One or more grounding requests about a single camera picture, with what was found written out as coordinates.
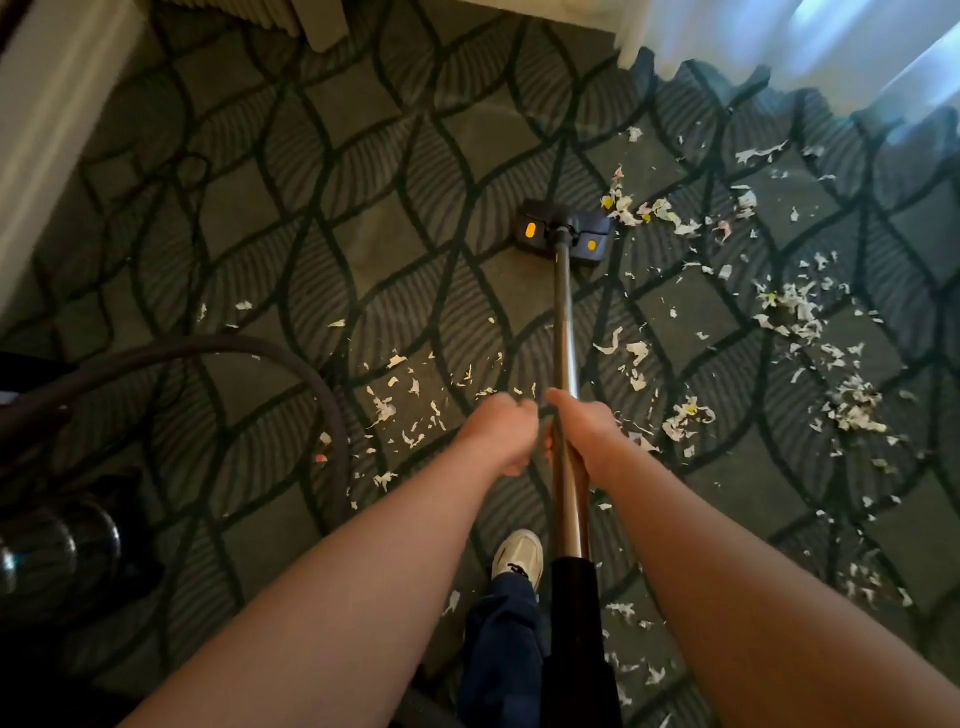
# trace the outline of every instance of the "vacuum hose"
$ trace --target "vacuum hose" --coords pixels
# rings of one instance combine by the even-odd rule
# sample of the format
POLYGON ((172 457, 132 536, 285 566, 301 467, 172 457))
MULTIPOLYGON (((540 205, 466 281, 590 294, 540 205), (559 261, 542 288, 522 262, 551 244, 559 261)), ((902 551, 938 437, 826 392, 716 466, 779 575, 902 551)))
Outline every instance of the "vacuum hose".
POLYGON ((344 425, 343 415, 330 388, 309 364, 294 353, 269 341, 253 339, 249 336, 233 334, 183 336, 156 341, 128 352, 93 359, 76 372, 21 395, 13 404, 0 409, 0 445, 15 438, 23 427, 35 423, 58 407, 123 375, 185 356, 219 352, 263 356, 290 370, 306 383, 324 413, 325 427, 333 438, 331 444, 333 457, 330 458, 330 466, 333 468, 333 487, 337 489, 337 493, 344 493, 349 477, 347 427, 344 425))

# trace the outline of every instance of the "dark green carpet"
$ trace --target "dark green carpet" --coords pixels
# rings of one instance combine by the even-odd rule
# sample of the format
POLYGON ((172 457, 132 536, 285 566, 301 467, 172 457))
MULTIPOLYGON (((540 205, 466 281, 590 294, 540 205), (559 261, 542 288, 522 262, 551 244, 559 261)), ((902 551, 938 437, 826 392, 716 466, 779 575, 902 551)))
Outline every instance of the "dark green carpet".
MULTIPOLYGON (((76 482, 137 463, 169 570, 152 596, 75 634, 69 669, 148 692, 349 518, 350 501, 382 497, 375 474, 402 480, 446 446, 478 391, 542 393, 551 263, 510 247, 511 215, 525 197, 596 206, 622 163, 638 203, 669 195, 684 219, 732 217, 737 184, 759 207, 723 246, 657 224, 618 235, 599 270, 577 272, 586 392, 657 428, 664 462, 691 488, 829 585, 846 593, 850 564, 869 566, 880 586, 858 576, 857 603, 960 678, 955 114, 913 129, 835 119, 816 91, 779 94, 761 74, 734 88, 697 64, 663 83, 647 57, 618 70, 609 36, 447 0, 362 2, 351 28, 317 56, 283 34, 160 3, 7 317, 3 349, 73 361, 236 326, 314 362, 351 432, 358 477, 346 497, 314 463, 324 423, 312 398, 266 361, 208 356, 84 398, 4 500, 46 487, 49 473, 76 482), (629 126, 643 129, 636 144, 629 126), (784 140, 772 160, 736 162, 784 140), (808 145, 825 152, 805 158, 808 145), (753 279, 777 288, 801 260, 834 251, 812 275, 851 288, 818 299, 824 341, 865 342, 861 372, 887 396, 877 417, 906 444, 813 431, 836 372, 813 350, 786 360, 783 340, 752 319, 753 279), (732 275, 685 270, 691 261, 730 264, 732 275), (617 371, 626 358, 590 345, 609 345, 621 326, 624 341, 652 350, 639 393, 617 371), (395 353, 408 360, 388 369, 395 353), (798 366, 810 369, 791 383, 798 366), (374 429, 368 387, 397 409, 374 429), (717 414, 689 459, 659 431, 688 392, 717 414), (431 401, 446 431, 432 425, 431 401), (410 449, 414 423, 425 439, 410 449), (844 456, 829 456, 834 439, 844 456)), ((526 526, 549 547, 548 481, 538 461, 484 506, 455 583, 464 598, 424 658, 438 694, 457 680, 464 616, 500 540, 526 526)), ((605 613, 610 651, 666 668, 658 685, 645 684, 647 668, 620 676, 633 701, 625 715, 709 725, 615 511, 592 516, 603 598, 637 614, 605 613)))

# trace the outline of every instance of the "wall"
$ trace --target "wall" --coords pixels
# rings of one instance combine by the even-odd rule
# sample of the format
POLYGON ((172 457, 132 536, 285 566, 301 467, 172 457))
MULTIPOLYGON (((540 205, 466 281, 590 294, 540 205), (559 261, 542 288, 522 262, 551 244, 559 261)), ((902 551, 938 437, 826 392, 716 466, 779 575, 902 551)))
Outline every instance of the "wall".
POLYGON ((134 0, 35 0, 0 58, 0 312, 145 22, 134 0))

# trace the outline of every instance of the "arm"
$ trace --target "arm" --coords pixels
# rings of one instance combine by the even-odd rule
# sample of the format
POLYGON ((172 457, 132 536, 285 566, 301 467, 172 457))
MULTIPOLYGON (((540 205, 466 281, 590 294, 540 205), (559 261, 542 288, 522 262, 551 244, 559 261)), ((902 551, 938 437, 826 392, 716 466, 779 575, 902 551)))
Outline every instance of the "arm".
POLYGON ((488 398, 447 451, 304 554, 124 726, 386 725, 484 497, 519 473, 537 432, 531 401, 488 398))
POLYGON ((684 657, 727 725, 956 726, 960 692, 919 655, 700 499, 610 409, 547 394, 606 490, 684 657))

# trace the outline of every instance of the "white sneaker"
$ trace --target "white sneaker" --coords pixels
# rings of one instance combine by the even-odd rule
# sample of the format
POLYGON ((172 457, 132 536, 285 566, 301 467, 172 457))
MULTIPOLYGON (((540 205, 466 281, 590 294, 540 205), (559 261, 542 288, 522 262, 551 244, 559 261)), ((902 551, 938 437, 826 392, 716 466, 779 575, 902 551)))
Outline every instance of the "white sneaker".
POLYGON ((492 571, 494 579, 507 571, 522 573, 536 591, 543 576, 543 544, 537 534, 526 528, 510 534, 496 550, 492 571))

